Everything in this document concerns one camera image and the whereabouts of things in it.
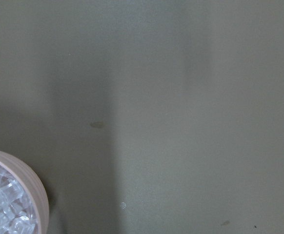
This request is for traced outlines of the pink bowl of ice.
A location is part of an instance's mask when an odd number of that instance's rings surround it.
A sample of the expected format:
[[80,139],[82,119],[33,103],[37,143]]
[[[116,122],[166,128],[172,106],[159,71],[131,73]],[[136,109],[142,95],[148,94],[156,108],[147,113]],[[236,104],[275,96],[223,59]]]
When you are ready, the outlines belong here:
[[0,234],[45,234],[48,224],[49,202],[40,178],[0,151]]

